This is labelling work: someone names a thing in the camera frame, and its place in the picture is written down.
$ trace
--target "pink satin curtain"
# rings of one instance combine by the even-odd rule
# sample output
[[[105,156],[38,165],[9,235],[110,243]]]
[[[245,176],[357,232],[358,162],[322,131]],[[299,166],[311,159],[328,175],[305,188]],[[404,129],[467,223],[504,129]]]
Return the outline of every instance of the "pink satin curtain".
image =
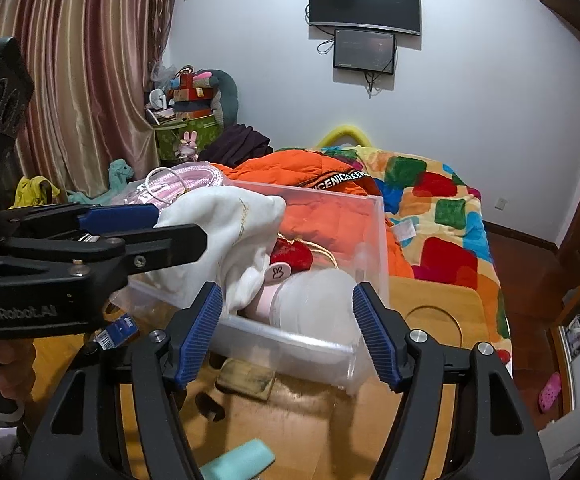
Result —
[[[0,37],[15,36],[35,82],[16,153],[26,176],[95,196],[110,161],[135,177],[157,163],[144,118],[150,68],[173,0],[0,0]]]

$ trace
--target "label sticker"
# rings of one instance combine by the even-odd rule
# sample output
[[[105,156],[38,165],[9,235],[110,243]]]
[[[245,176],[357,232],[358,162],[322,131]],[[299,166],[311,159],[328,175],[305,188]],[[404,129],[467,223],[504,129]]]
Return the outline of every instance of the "label sticker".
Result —
[[[292,269],[290,264],[285,262],[276,262],[275,264],[270,264],[265,272],[265,277],[263,282],[268,285],[270,283],[282,282],[284,279],[289,278]]]
[[[414,229],[414,224],[412,224],[412,220],[409,218],[403,222],[399,222],[398,224],[393,225],[392,232],[400,242],[417,236],[417,230]]]

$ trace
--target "wall-mounted tv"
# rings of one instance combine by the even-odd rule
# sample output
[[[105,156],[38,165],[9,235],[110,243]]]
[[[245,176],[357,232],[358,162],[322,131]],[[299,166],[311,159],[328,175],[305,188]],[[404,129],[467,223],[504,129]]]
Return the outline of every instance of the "wall-mounted tv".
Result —
[[[310,0],[310,25],[421,34],[420,0]]]

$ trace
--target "wooden floor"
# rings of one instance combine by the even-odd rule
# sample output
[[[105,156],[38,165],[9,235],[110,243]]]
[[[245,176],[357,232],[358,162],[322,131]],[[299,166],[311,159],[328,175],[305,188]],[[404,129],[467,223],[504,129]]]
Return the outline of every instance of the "wooden floor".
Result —
[[[547,330],[562,309],[571,284],[554,253],[513,238],[489,233],[494,266],[505,296],[514,351],[514,382],[541,430],[559,417],[554,404],[548,413],[538,410],[538,393],[556,371],[556,356]]]

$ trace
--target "metal bolt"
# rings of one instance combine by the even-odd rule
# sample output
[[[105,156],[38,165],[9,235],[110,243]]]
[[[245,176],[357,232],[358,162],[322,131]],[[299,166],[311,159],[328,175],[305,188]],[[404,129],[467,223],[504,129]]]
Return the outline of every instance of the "metal bolt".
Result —
[[[77,264],[71,266],[68,273],[71,276],[85,276],[90,273],[90,268],[87,265]]]
[[[490,343],[486,343],[484,341],[479,343],[476,348],[478,348],[478,351],[483,355],[492,355],[494,353],[494,347],[490,345]]]
[[[427,334],[423,330],[415,329],[410,332],[410,339],[415,343],[425,343],[427,341]]]
[[[167,334],[163,330],[153,330],[148,334],[148,337],[153,343],[160,343],[167,337]]]
[[[140,254],[138,256],[135,256],[132,263],[134,263],[134,267],[136,267],[137,269],[145,267],[146,263],[145,256],[141,256]]]

